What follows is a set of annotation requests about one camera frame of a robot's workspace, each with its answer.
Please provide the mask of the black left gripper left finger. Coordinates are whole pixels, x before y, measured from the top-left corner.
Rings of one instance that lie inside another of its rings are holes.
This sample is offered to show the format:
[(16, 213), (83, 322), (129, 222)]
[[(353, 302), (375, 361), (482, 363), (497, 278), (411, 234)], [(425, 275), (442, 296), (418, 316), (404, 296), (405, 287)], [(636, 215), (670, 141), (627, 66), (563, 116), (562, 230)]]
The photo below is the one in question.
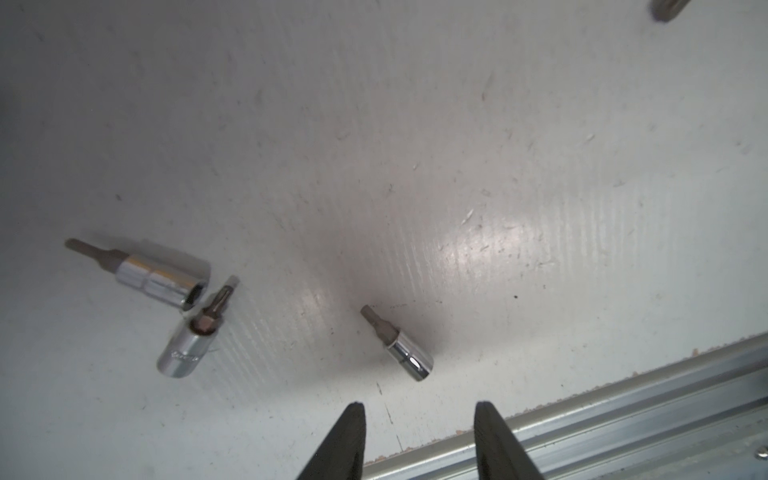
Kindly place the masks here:
[(344, 409), (297, 479), (360, 480), (366, 433), (365, 407), (360, 402), (352, 402)]

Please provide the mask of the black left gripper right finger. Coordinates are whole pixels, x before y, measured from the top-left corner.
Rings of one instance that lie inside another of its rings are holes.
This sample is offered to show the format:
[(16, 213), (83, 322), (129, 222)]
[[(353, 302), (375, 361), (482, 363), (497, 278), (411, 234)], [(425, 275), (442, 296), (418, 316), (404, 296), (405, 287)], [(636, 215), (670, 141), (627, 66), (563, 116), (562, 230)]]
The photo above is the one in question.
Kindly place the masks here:
[(476, 404), (474, 437), (479, 479), (544, 479), (504, 418), (490, 401), (480, 401)]

